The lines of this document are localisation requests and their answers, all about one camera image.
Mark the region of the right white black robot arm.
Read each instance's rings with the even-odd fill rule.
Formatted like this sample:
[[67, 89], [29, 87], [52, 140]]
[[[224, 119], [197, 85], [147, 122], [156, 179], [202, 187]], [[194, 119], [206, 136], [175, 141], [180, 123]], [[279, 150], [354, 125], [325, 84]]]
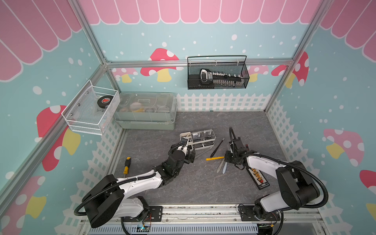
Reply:
[[242, 165], [246, 170], [256, 169], [277, 179], [279, 191], [254, 202], [254, 214], [258, 220], [265, 220], [277, 211], [320, 208], [329, 200], [324, 183], [307, 171], [302, 162], [284, 162], [248, 150], [240, 138], [231, 138], [225, 161], [235, 167]]

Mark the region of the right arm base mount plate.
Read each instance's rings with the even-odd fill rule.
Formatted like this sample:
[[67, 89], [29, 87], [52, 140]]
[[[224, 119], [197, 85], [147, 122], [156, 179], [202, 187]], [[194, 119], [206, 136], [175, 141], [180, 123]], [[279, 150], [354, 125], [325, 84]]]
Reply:
[[254, 210], [254, 205], [238, 205], [238, 212], [242, 222], [250, 221], [267, 221], [267, 222], [278, 222], [281, 220], [280, 214], [276, 212], [268, 212], [266, 215], [256, 215]]

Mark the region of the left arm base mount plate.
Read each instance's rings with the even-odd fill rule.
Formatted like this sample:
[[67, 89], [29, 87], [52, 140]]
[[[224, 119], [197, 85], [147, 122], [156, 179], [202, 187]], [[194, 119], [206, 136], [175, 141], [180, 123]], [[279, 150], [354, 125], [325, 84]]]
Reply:
[[125, 216], [124, 222], [161, 222], [162, 221], [162, 206], [150, 206], [149, 209], [144, 209], [140, 215], [136, 217]]

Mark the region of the beige toothbrush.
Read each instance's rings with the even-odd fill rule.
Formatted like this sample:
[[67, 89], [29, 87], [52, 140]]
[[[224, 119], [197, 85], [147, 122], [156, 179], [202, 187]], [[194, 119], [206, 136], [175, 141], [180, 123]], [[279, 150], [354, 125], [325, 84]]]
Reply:
[[222, 169], [222, 166], [223, 166], [224, 162], [225, 162], [225, 159], [223, 158], [222, 161], [220, 162], [219, 167], [217, 168], [216, 173], [219, 173], [219, 172], [220, 172], [220, 170]]

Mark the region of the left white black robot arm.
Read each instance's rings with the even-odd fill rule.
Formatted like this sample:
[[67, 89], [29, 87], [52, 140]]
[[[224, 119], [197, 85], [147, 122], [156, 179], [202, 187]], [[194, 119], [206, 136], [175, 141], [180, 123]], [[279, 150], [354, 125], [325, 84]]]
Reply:
[[143, 191], [154, 190], [171, 183], [184, 164], [193, 163], [195, 149], [183, 138], [171, 146], [167, 159], [151, 171], [129, 178], [115, 178], [110, 174], [102, 178], [75, 208], [75, 216], [86, 216], [92, 228], [98, 228], [113, 218], [132, 218], [145, 221], [150, 218], [151, 208], [139, 196]]

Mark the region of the grey toothbrush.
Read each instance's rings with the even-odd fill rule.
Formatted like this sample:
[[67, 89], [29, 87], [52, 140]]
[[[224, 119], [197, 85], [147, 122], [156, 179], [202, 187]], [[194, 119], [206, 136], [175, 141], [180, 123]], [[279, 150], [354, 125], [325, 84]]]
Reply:
[[222, 170], [222, 174], [225, 174], [225, 172], [226, 172], [226, 169], [227, 169], [227, 162], [225, 162], [225, 164], [224, 164], [224, 167], [223, 167], [223, 170]]

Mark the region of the yellow toothbrush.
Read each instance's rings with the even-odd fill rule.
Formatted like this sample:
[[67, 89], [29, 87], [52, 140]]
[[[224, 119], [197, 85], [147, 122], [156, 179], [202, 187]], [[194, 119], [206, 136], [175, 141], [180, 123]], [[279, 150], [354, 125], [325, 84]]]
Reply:
[[219, 159], [224, 159], [224, 157], [212, 157], [212, 158], [207, 158], [206, 161], [212, 161], [212, 160], [219, 160]]

